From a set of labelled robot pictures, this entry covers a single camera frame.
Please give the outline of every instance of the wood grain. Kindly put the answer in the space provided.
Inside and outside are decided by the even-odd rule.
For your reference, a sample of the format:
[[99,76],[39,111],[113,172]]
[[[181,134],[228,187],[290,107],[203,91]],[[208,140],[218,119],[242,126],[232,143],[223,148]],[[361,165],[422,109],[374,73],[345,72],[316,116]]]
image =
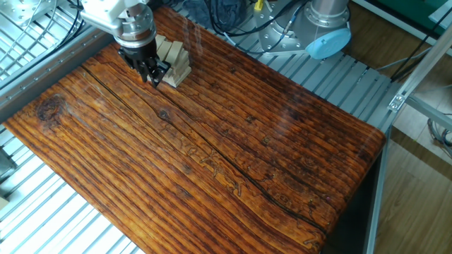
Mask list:
[[174,11],[155,21],[190,52],[177,89],[112,44],[5,127],[145,252],[318,253],[384,134]]

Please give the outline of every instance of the blue cap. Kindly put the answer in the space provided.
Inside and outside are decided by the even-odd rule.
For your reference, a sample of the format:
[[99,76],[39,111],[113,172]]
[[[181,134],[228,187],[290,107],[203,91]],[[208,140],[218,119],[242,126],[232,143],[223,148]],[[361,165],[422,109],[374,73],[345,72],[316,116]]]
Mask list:
[[351,37],[352,33],[348,28],[334,30],[311,42],[306,51],[313,59],[324,59],[339,52]]

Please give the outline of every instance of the wooden block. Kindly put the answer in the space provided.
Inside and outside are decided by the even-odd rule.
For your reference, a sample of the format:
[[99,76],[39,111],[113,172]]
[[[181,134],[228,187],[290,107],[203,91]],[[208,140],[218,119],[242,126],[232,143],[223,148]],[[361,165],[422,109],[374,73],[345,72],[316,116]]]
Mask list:
[[155,42],[157,43],[157,50],[162,45],[162,42],[164,42],[167,38],[163,35],[156,35],[155,36]]
[[173,42],[165,61],[171,65],[175,65],[178,62],[179,55],[181,54],[182,46],[182,42]]
[[174,75],[165,75],[162,80],[174,87]]
[[174,84],[171,84],[171,85],[174,87],[178,87],[180,85],[180,83],[182,83],[182,81],[184,81],[184,79],[190,74],[190,72],[191,72],[191,67],[189,66],[187,69],[185,69],[185,72],[182,75],[180,75],[179,79],[176,80],[174,82]]
[[174,66],[175,69],[182,69],[185,70],[186,66],[184,67],[185,63],[189,60],[189,53],[182,49],[181,54],[179,55],[179,59],[177,59],[176,65]]
[[157,50],[157,55],[160,59],[166,59],[168,52],[170,51],[172,43],[171,42],[162,42],[160,48]]
[[165,77],[171,77],[174,74],[174,68],[169,68],[169,70],[165,73]]
[[182,74],[190,65],[190,61],[187,59],[183,63],[179,64],[175,69],[174,73],[175,75]]

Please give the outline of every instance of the wood knot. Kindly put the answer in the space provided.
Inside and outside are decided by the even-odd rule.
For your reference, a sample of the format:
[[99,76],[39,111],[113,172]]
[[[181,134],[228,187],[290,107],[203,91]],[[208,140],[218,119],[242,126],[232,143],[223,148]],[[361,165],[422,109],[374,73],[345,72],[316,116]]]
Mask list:
[[51,121],[55,119],[55,116],[61,111],[61,106],[64,101],[59,96],[53,96],[41,102],[36,108],[36,116],[41,121]]
[[286,195],[278,193],[275,197],[284,205],[290,206],[292,204],[292,201]]
[[225,137],[225,136],[227,136],[228,133],[229,133],[229,129],[224,130],[224,131],[221,133],[221,135],[222,135],[223,137]]
[[309,239],[303,242],[304,245],[311,244],[311,250],[313,250],[313,253],[317,253],[320,249],[320,243],[316,241],[315,239]]
[[260,180],[259,182],[263,183],[263,182],[266,182],[266,181],[272,181],[274,178],[275,178],[275,174],[265,173],[263,175],[263,179]]
[[210,88],[212,88],[212,89],[218,88],[218,83],[216,81],[213,82],[212,84],[210,84]]
[[309,202],[308,202],[308,207],[310,208],[310,209],[313,209],[313,210],[315,210],[317,207],[313,204],[313,200],[309,200]]
[[168,119],[168,113],[165,110],[161,110],[158,115],[160,118]]
[[249,122],[249,123],[251,123],[251,122],[254,121],[254,120],[256,120],[256,117],[254,117],[254,116],[248,116],[248,117],[245,119],[245,121],[247,121],[247,122]]
[[184,167],[182,168],[182,170],[184,171],[185,174],[190,174],[191,173],[191,167],[189,165],[184,165]]
[[316,162],[311,158],[302,157],[300,159],[300,162],[302,163],[303,166],[305,166],[308,169],[317,170],[318,168]]
[[193,198],[193,196],[190,194],[190,192],[188,192],[186,189],[184,189],[180,185],[177,185],[177,196],[184,200]]
[[261,142],[262,142],[262,145],[267,146],[268,143],[270,142],[270,137],[268,137],[268,136],[264,137]]

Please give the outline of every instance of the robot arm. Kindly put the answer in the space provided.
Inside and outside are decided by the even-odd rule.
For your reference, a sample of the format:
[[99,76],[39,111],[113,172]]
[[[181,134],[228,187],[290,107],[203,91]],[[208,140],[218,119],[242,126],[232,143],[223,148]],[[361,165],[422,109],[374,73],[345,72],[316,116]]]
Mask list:
[[154,86],[170,65],[157,55],[153,12],[149,0],[83,0],[81,15],[86,23],[114,36],[121,45],[119,55]]

